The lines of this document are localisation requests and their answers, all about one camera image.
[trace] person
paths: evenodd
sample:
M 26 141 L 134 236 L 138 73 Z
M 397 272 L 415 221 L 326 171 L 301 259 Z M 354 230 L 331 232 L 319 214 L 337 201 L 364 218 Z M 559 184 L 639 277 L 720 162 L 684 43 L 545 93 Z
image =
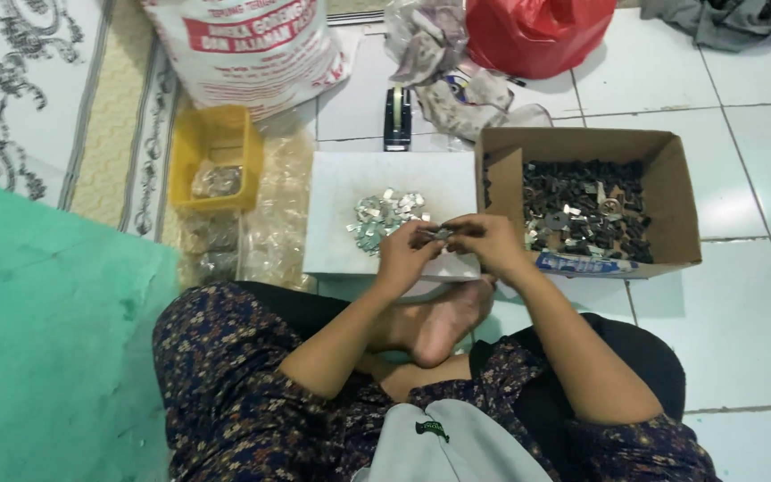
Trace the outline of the person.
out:
M 186 291 L 159 317 L 154 363 L 170 475 L 242 480 L 718 480 L 681 423 L 684 372 L 653 334 L 579 315 L 508 219 L 410 222 L 380 244 L 353 303 L 259 283 Z M 489 271 L 399 304 L 446 247 Z M 493 282 L 533 326 L 452 356 Z M 372 355 L 399 349 L 413 363 Z

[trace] white tile floor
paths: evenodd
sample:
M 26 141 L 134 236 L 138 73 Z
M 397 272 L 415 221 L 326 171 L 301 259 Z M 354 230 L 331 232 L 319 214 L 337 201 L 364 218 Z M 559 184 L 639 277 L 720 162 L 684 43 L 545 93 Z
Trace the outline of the white tile floor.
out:
M 382 41 L 365 37 L 350 81 L 317 101 L 311 128 L 321 149 L 381 150 L 394 67 Z M 723 480 L 771 480 L 771 48 L 701 50 L 637 9 L 619 9 L 584 64 L 512 89 L 515 105 L 544 105 L 556 127 L 662 129 L 683 139 L 703 264 L 629 283 L 552 278 L 579 311 L 637 323 L 673 347 L 688 378 L 685 422 Z M 431 128 L 414 129 L 425 134 L 414 149 L 465 148 Z M 358 290 L 320 285 L 348 299 Z M 516 299 L 496 300 L 477 339 L 531 323 Z

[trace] green logo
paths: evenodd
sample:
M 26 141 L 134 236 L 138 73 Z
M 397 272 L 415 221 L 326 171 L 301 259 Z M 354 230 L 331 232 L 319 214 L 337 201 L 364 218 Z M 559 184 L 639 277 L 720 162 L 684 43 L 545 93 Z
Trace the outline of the green logo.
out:
M 444 438 L 446 444 L 451 440 L 451 438 L 444 433 L 442 424 L 439 422 L 424 422 L 423 424 L 415 422 L 415 433 L 422 434 L 424 432 L 433 432 L 436 435 L 441 436 Z

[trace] white styrofoam sheet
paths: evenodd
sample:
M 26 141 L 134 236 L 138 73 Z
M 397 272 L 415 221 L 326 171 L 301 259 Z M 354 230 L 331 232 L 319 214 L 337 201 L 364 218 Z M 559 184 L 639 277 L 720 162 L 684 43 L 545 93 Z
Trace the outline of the white styrofoam sheet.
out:
M 473 153 L 316 152 L 311 172 L 303 271 L 308 274 L 376 274 L 379 257 L 356 247 L 346 226 L 356 222 L 356 203 L 382 195 L 419 192 L 434 222 L 477 212 Z M 462 281 L 480 277 L 477 258 L 444 253 L 431 261 L 423 279 Z

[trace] red plastic bag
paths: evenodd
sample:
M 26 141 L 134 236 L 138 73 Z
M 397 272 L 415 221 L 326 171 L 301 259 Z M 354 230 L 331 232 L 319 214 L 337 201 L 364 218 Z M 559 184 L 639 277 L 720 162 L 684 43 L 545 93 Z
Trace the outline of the red plastic bag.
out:
M 468 54 L 481 67 L 546 79 L 602 41 L 616 0 L 468 0 Z

